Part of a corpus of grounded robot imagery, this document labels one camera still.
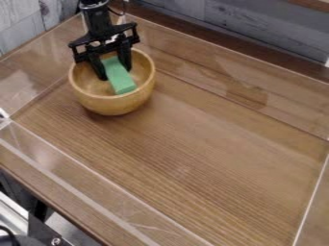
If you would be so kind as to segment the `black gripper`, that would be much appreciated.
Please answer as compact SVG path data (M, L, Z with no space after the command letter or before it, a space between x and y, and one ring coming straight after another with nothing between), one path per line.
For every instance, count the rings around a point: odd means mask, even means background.
M138 23L114 24L109 8L110 0L81 0L86 34L69 43L75 62L90 61L98 78L107 81L106 68L99 56L117 52L127 71L133 68L131 48L141 42Z

